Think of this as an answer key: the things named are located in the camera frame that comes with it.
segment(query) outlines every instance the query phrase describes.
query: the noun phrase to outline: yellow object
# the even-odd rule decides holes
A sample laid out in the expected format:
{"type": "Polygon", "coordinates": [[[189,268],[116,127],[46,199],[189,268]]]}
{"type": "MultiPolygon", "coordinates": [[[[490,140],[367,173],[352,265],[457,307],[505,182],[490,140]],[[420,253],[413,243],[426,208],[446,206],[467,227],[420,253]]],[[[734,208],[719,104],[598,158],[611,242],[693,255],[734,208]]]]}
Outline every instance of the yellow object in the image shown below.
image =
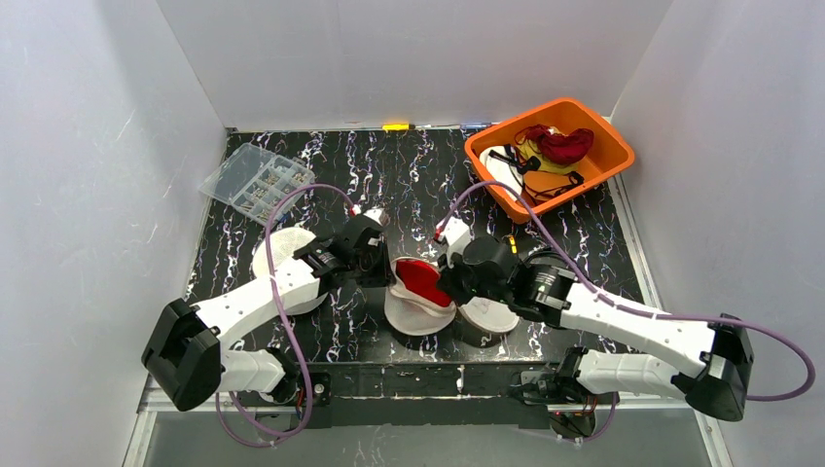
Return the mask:
{"type": "Polygon", "coordinates": [[[524,141],[521,144],[516,145],[519,148],[519,152],[521,153],[521,157],[524,158],[525,161],[528,161],[531,157],[535,156],[539,159],[542,163],[539,167],[539,170],[543,172],[550,172],[550,173],[559,173],[561,175],[568,174],[573,170],[577,170],[579,168],[579,163],[571,163],[570,165],[559,165],[554,162],[550,162],[547,158],[541,154],[541,151],[535,147],[532,141],[524,141]]]}
{"type": "Polygon", "coordinates": [[[519,253],[519,250],[516,248],[516,238],[512,235],[504,235],[504,237],[510,240],[510,249],[513,250],[513,254],[519,253]]]}
{"type": "Polygon", "coordinates": [[[406,129],[413,128],[415,128],[415,126],[412,126],[410,124],[390,124],[381,127],[381,129],[383,129],[384,131],[404,131],[406,129]]]}

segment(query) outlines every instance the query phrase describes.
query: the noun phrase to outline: white slipper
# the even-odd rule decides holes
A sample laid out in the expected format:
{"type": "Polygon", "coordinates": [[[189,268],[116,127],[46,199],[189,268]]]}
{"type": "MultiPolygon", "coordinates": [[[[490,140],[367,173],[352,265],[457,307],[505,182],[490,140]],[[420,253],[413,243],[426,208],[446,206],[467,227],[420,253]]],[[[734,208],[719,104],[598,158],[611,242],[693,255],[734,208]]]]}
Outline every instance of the white slipper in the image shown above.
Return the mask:
{"type": "Polygon", "coordinates": [[[519,317],[506,305],[489,299],[475,297],[458,309],[470,324],[488,333],[509,333],[519,325],[519,317]]]}
{"type": "Polygon", "coordinates": [[[455,318],[455,303],[439,306],[408,290],[395,272],[399,260],[422,261],[419,258],[403,257],[390,262],[396,280],[386,288],[384,294],[384,313],[389,324],[408,336],[427,336],[446,328],[455,318]]]}
{"type": "MultiPolygon", "coordinates": [[[[286,259],[292,258],[295,250],[306,246],[313,239],[315,239],[314,233],[300,227],[287,227],[285,229],[273,232],[269,236],[269,240],[272,244],[272,262],[275,264],[275,268],[277,269],[278,266],[286,259]]],[[[267,250],[262,248],[264,245],[266,245],[266,243],[261,240],[261,242],[255,246],[252,253],[252,275],[255,277],[269,276],[267,250]]],[[[309,313],[310,311],[318,308],[318,306],[321,305],[326,298],[327,294],[324,294],[315,300],[310,300],[309,302],[295,305],[288,308],[286,310],[286,314],[289,316],[294,316],[297,314],[309,313]]]]}
{"type": "Polygon", "coordinates": [[[427,336],[446,328],[455,318],[452,313],[440,317],[428,313],[423,306],[399,299],[387,288],[384,294],[384,314],[390,326],[408,336],[427,336]]]}
{"type": "MultiPolygon", "coordinates": [[[[479,154],[479,162],[486,167],[487,171],[490,172],[490,175],[492,175],[492,178],[496,181],[507,185],[516,193],[521,193],[523,175],[516,172],[516,168],[508,163],[497,158],[492,158],[489,155],[490,151],[495,151],[502,156],[507,154],[504,150],[504,146],[493,146],[483,150],[482,153],[479,154]]],[[[507,192],[507,196],[510,197],[510,199],[516,199],[516,197],[514,197],[510,192],[507,192]]]]}
{"type": "MultiPolygon", "coordinates": [[[[390,262],[390,268],[392,269],[392,273],[395,275],[395,283],[387,286],[387,290],[389,291],[389,293],[399,299],[410,301],[415,303],[416,305],[421,306],[426,312],[430,313],[436,318],[440,318],[446,314],[454,316],[455,303],[450,302],[447,306],[439,306],[438,304],[430,302],[429,300],[421,297],[420,295],[414,294],[413,292],[410,292],[410,290],[407,289],[407,286],[404,284],[404,281],[402,281],[401,278],[398,277],[398,274],[395,272],[396,265],[398,265],[398,262],[400,260],[414,260],[426,263],[419,258],[413,257],[402,257],[392,260],[392,262],[390,262]]],[[[433,270],[438,271],[438,268],[435,265],[432,265],[430,263],[427,264],[430,265],[433,270]]]]}

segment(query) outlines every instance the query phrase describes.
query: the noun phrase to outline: red cloth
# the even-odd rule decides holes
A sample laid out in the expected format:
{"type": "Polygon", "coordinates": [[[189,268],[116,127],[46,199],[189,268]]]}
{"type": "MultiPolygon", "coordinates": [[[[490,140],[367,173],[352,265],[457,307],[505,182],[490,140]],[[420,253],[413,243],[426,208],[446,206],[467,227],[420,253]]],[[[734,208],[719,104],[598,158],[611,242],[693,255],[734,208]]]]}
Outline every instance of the red cloth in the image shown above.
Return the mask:
{"type": "Polygon", "coordinates": [[[544,125],[529,126],[516,134],[516,142],[531,141],[548,161],[570,165],[585,158],[592,147],[593,132],[579,128],[568,135],[551,134],[544,125]]]}
{"type": "Polygon", "coordinates": [[[407,290],[442,308],[452,302],[450,297],[436,287],[440,275],[432,265],[421,260],[398,260],[395,273],[407,290]]]}

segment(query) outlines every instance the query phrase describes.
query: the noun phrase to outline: black table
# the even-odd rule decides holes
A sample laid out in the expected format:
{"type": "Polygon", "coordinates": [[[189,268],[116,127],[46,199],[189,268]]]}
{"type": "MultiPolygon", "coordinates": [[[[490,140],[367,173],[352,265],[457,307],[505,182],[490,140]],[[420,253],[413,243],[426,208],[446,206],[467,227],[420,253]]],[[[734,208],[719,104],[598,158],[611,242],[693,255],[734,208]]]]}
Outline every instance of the black table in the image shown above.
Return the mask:
{"type": "MultiPolygon", "coordinates": [[[[463,149],[471,134],[445,129],[236,133],[228,138],[227,154],[252,142],[287,158],[304,160],[318,182],[344,189],[365,209],[379,206],[389,213],[386,236],[392,257],[435,261],[441,253],[439,245],[430,241],[435,225],[451,202],[475,181],[463,149]]],[[[486,191],[473,193],[458,214],[475,233],[512,234],[521,251],[543,244],[536,229],[513,224],[486,191]]],[[[296,204],[282,226],[299,225],[321,236],[339,228],[345,217],[338,195],[316,190],[296,204]]],[[[545,214],[542,222],[593,282],[641,301],[606,185],[545,214]]],[[[262,240],[263,230],[233,208],[213,201],[187,302],[218,296],[251,280],[252,251],[262,240]]],[[[318,310],[292,318],[314,371],[323,368],[333,374],[337,397],[455,396],[459,367],[467,377],[462,394],[492,395],[506,387],[513,372],[557,362],[572,345],[628,351],[599,336],[551,330],[525,321],[503,337],[485,334],[464,322],[460,313],[435,335],[404,336],[386,321],[383,296],[382,289],[360,290],[350,284],[330,294],[318,310]]],[[[244,338],[242,348],[268,345],[290,350],[277,318],[244,338]]],[[[260,402],[255,399],[246,396],[242,400],[260,402]]]]}

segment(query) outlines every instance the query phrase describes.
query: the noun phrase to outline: white panel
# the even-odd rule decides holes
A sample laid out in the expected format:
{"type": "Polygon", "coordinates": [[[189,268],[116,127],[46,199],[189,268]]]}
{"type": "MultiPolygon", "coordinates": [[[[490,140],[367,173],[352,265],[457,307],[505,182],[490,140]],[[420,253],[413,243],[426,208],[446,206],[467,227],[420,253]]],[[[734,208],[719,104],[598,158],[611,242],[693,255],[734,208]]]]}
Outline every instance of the white panel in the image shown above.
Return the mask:
{"type": "MultiPolygon", "coordinates": [[[[671,312],[728,312],[774,328],[825,370],[825,4],[678,0],[613,124],[636,150],[625,177],[671,312]]],[[[750,392],[798,386],[799,360],[751,333],[750,392]]],[[[748,403],[724,424],[736,465],[821,465],[825,387],[748,403]]]]}
{"type": "MultiPolygon", "coordinates": [[[[618,295],[603,291],[599,294],[616,305],[662,313],[618,295]]],[[[689,377],[698,376],[706,366],[699,357],[712,349],[714,333],[704,323],[665,321],[618,311],[597,300],[595,294],[578,282],[570,288],[567,301],[570,308],[562,312],[559,320],[563,328],[587,331],[655,355],[689,377]]]]}
{"type": "Polygon", "coordinates": [[[0,4],[3,465],[120,465],[225,135],[155,2],[0,4]]]}
{"type": "Polygon", "coordinates": [[[670,0],[160,0],[226,126],[609,114],[670,0]]]}
{"type": "Polygon", "coordinates": [[[221,384],[216,392],[271,392],[286,375],[280,362],[266,350],[244,352],[221,351],[224,366],[221,384]]]}
{"type": "MultiPolygon", "coordinates": [[[[287,258],[275,271],[275,281],[287,312],[307,303],[317,304],[321,281],[312,276],[312,268],[304,261],[287,258]]],[[[195,305],[200,307],[197,317],[203,324],[220,331],[221,351],[278,316],[269,277],[258,277],[225,295],[195,305]]]]}
{"type": "Polygon", "coordinates": [[[588,352],[579,364],[576,380],[593,394],[631,392],[674,399],[685,395],[670,379],[679,371],[653,355],[588,352]]]}

